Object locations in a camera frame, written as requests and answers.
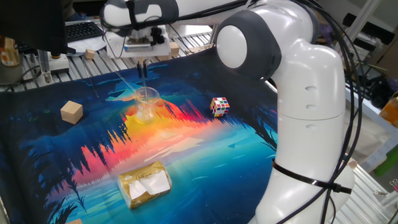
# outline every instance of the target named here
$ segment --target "desk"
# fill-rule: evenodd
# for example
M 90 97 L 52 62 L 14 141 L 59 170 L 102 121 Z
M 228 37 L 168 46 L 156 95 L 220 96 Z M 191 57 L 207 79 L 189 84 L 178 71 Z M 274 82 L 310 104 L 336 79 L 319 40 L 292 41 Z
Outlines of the desk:
M 192 37 L 185 37 L 183 38 L 183 41 L 188 47 L 199 47 L 201 45 L 205 45 L 209 39 L 210 34 L 201 34 Z M 184 57 L 185 46 L 179 40 L 173 41 L 177 41 L 181 47 L 179 57 Z M 88 66 L 89 71 L 94 76 L 109 73 L 108 68 L 98 54 L 103 55 L 105 60 L 111 63 L 114 68 L 118 70 L 135 67 L 135 63 L 131 58 L 110 59 L 106 56 L 105 50 L 100 50 L 99 52 L 96 52 L 94 60 L 86 60 L 84 57 L 69 57 L 70 72 L 53 75 L 54 82 L 69 82 L 87 78 L 83 65 L 84 63 Z M 150 60 L 150 63 L 154 62 L 157 62 L 155 57 Z M 25 70 L 38 64 L 37 59 L 30 55 L 25 55 L 22 63 Z M 42 86 L 45 86 L 45 83 L 39 78 L 34 82 L 16 86 L 12 90 L 25 91 Z M 353 193 L 347 203 L 336 214 L 335 223 L 387 223 L 392 216 L 392 213 L 384 210 L 380 205 L 378 205 L 376 199 L 373 197 L 374 191 L 377 190 L 386 193 L 386 190 L 372 179 L 360 166 L 355 168 L 354 174 L 355 186 Z
M 354 97 L 355 106 L 358 107 L 358 95 L 354 93 Z M 346 88 L 346 99 L 351 101 L 350 90 L 348 88 Z M 397 146 L 398 129 L 393 127 L 393 125 L 388 123 L 384 118 L 380 117 L 380 109 L 375 108 L 367 99 L 363 100 L 362 112 L 391 134 L 391 137 L 361 164 L 361 167 L 366 170 L 366 172 L 371 172 L 386 158 L 386 154 Z

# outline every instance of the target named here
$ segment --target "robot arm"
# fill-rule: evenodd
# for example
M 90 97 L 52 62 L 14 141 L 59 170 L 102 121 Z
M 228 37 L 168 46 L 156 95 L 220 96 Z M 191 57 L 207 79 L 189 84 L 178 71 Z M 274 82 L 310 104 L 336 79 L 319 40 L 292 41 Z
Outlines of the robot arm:
M 148 29 L 145 23 L 175 21 L 240 1 L 134 2 L 134 7 L 129 9 L 128 3 L 109 0 L 103 19 L 113 26 L 128 26 L 134 22 L 130 17 L 135 14 L 136 22 L 144 27 L 139 31 L 144 32 Z M 279 139 L 276 164 L 304 177 L 328 182 L 343 145 L 345 81 L 341 58 L 333 49 L 312 45 L 317 37 L 317 19 L 311 10 L 288 0 L 256 1 L 253 6 L 246 9 L 242 5 L 182 23 L 220 24 L 216 48 L 221 63 L 237 75 L 255 80 L 272 78 L 275 81 L 278 88 Z M 165 31 L 162 35 L 167 40 Z M 145 52 L 134 53 L 147 56 Z M 336 182 L 352 188 L 352 171 L 345 169 Z M 251 223 L 278 223 L 308 202 L 320 189 L 273 169 Z M 319 223 L 325 194 L 288 223 Z M 349 194 L 333 192 L 331 197 L 338 210 L 348 200 Z M 332 211 L 329 204 L 327 220 Z

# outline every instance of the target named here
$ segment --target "clear glass cup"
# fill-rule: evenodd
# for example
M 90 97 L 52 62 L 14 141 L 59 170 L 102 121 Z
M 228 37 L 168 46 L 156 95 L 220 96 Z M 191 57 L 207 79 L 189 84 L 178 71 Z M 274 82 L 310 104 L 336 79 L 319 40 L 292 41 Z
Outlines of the clear glass cup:
M 136 97 L 136 121 L 147 124 L 154 120 L 159 93 L 151 87 L 141 87 L 134 92 Z

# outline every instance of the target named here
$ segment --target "cardboard box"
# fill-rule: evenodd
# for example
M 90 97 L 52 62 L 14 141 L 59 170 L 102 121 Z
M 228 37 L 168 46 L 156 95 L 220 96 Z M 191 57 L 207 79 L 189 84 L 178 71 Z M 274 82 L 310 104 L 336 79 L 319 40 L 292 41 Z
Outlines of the cardboard box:
M 396 92 L 387 105 L 381 110 L 380 116 L 398 128 L 398 92 Z

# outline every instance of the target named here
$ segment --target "metal stand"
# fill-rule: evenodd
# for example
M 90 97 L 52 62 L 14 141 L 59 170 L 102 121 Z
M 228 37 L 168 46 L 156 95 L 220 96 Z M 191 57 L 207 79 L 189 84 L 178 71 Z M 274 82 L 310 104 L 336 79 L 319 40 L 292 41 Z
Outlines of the metal stand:
M 213 31 L 211 32 L 211 37 L 208 44 L 214 44 L 214 41 L 216 40 L 216 35 L 219 31 L 220 31 L 219 25 L 213 26 Z
M 42 71 L 42 76 L 44 78 L 44 82 L 47 84 L 53 83 L 54 81 L 52 80 L 50 71 L 49 53 L 44 50 L 37 50 L 37 53 L 39 55 L 39 64 Z
M 354 42 L 356 36 L 361 32 L 363 26 L 365 26 L 366 22 L 368 21 L 369 16 L 372 15 L 374 10 L 378 7 L 380 4 L 381 0 L 368 0 L 366 1 L 365 5 L 362 7 L 361 11 L 358 13 L 356 19 L 353 22 L 353 25 L 351 25 L 350 28 L 348 28 L 347 35 L 348 37 Z

